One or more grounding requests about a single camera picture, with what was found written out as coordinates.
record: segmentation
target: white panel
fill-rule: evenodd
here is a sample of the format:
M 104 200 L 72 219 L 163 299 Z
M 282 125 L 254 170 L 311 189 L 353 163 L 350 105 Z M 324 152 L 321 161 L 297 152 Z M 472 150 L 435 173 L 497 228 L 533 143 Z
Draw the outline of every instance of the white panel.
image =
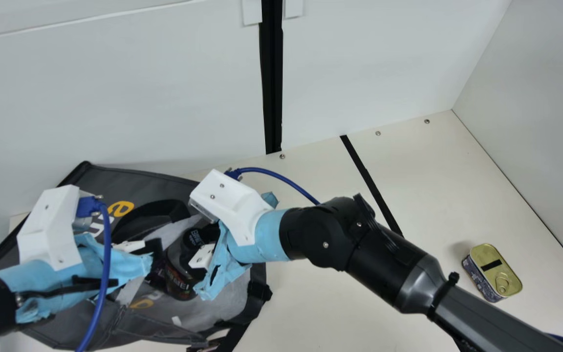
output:
M 283 22 L 283 146 L 451 109 L 509 2 L 306 0 Z
M 349 139 L 405 238 L 436 256 L 445 272 L 458 272 L 458 285 L 478 297 L 461 261 L 474 245 L 493 244 L 523 283 L 497 306 L 563 335 L 563 248 L 451 111 Z M 425 349 L 400 350 L 454 351 L 416 336 L 427 340 Z
M 189 0 L 0 0 L 0 33 Z
M 563 244 L 563 0 L 514 0 L 454 110 Z
M 240 0 L 0 37 L 0 241 L 83 160 L 189 172 L 263 154 L 258 42 Z

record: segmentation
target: gray bag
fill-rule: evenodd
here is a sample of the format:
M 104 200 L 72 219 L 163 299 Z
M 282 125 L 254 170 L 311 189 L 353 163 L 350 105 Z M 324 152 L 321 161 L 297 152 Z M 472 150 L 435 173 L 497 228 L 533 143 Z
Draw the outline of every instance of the gray bag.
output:
M 136 230 L 136 226 L 142 226 L 149 230 L 150 227 L 161 227 L 196 213 L 182 205 L 168 214 L 147 211 L 142 222 L 119 226 L 119 221 L 124 219 L 123 214 L 142 205 L 159 200 L 188 203 L 190 192 L 197 182 L 183 178 L 108 169 L 83 162 L 60 183 L 67 184 L 104 196 L 103 201 L 110 206 L 111 215 L 114 216 L 111 227 L 115 237 L 119 234 L 119 228 Z M 16 234 L 22 224 L 0 244 L 0 269 L 19 262 Z M 98 220 L 92 226 L 96 232 L 102 228 Z M 97 236 L 97 239 L 101 242 L 102 236 Z M 217 352 L 230 352 L 271 295 L 266 285 L 264 264 L 253 265 L 251 270 L 228 285 L 213 301 L 202 301 L 199 297 L 178 301 L 146 282 L 140 285 L 131 283 L 108 296 L 88 350 L 121 346 L 143 339 L 191 345 L 189 350 L 192 351 L 216 347 Z M 94 304 L 84 301 L 56 314 L 47 322 L 27 326 L 22 331 L 52 348 L 74 350 L 86 332 L 93 310 Z M 208 341 L 211 334 L 228 328 L 230 331 L 225 338 Z

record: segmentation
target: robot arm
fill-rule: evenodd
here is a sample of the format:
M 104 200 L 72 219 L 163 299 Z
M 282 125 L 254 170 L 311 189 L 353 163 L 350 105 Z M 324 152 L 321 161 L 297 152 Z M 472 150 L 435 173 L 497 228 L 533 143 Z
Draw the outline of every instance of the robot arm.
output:
M 291 209 L 280 242 L 291 259 L 344 270 L 402 313 L 424 314 L 479 352 L 563 352 L 563 343 L 455 286 L 436 258 L 376 226 L 361 196 Z
M 402 313 L 424 314 L 460 348 L 563 352 L 563 343 L 457 287 L 456 273 L 446 279 L 436 258 L 379 225 L 361 196 L 334 198 L 315 207 L 275 210 L 283 215 L 266 216 L 273 210 L 247 207 L 249 202 L 227 197 L 240 193 L 244 196 L 241 199 L 248 198 L 245 187 L 213 171 L 191 194 L 202 214 L 219 218 L 232 232 L 236 241 L 228 250 L 238 262 L 283 260 L 277 255 L 281 247 L 287 259 L 307 258 L 316 266 L 348 272 Z M 232 203 L 224 203 L 226 198 Z M 244 219 L 241 226 L 233 225 L 239 218 Z M 244 249 L 250 247 L 259 255 Z

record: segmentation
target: blue tape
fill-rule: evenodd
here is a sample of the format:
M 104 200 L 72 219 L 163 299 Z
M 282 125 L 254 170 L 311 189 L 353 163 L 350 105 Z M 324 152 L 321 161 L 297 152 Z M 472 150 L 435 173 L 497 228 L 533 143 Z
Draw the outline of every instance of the blue tape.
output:
M 289 261 L 280 242 L 280 222 L 288 209 L 264 214 L 255 226 L 255 244 L 237 245 L 233 236 L 228 236 L 227 245 L 233 258 L 241 263 L 265 263 Z
M 97 243 L 91 234 L 75 236 L 79 247 L 82 263 L 55 271 L 44 261 L 34 260 L 27 263 L 0 270 L 2 279 L 11 292 L 35 290 L 48 292 L 61 287 L 72 285 L 72 276 L 81 278 L 101 278 L 103 269 L 103 245 Z M 149 254 L 136 256 L 113 249 L 110 261 L 110 279 L 118 279 L 119 286 L 129 280 L 146 276 L 152 267 L 152 257 Z M 117 287 L 108 289 L 108 294 Z M 53 298 L 29 298 L 16 311 L 16 322 L 19 324 L 33 323 L 49 315 L 71 308 L 77 303 L 96 296 L 99 290 L 76 292 L 56 296 Z

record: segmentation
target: black tape strip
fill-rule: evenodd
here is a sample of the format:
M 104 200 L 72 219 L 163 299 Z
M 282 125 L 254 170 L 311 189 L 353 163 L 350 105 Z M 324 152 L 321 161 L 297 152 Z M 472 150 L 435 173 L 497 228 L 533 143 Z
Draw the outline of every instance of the black tape strip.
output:
M 501 265 L 502 263 L 503 263 L 503 262 L 502 262 L 500 259 L 497 259 L 497 260 L 495 260 L 495 261 L 492 262 L 492 263 L 487 263 L 486 265 L 482 266 L 481 269 L 482 269 L 483 271 L 488 271 L 488 270 L 490 270 L 490 269 L 492 269 L 492 268 L 494 268 L 494 267 L 497 267 L 497 266 Z
M 260 71 L 266 153 L 282 150 L 282 0 L 262 1 Z
M 388 223 L 388 227 L 393 232 L 396 232 L 397 234 L 403 236 L 403 232 L 401 232 L 400 227 L 398 227 L 398 223 L 395 220 L 395 217 L 388 208 L 388 205 L 386 205 L 382 194 L 377 189 L 377 185 L 375 185 L 375 181 L 373 181 L 373 178 L 368 173 L 368 170 L 364 166 L 364 163 L 362 163 L 362 159 L 360 159 L 360 156 L 355 151 L 355 148 L 351 144 L 349 137 L 344 134 L 340 136 L 340 140 L 342 140 L 342 144 L 345 145 L 346 151 L 349 153 L 349 156 L 351 156 L 351 160 L 353 160 L 355 167 L 357 167 L 358 171 L 362 175 L 364 183 L 366 183 L 366 186 L 368 186 L 370 193 L 373 194 L 373 198 L 375 199 L 375 202 L 377 202 L 379 210 L 381 210 L 382 214 L 384 214 L 384 218 L 386 219 L 386 223 Z

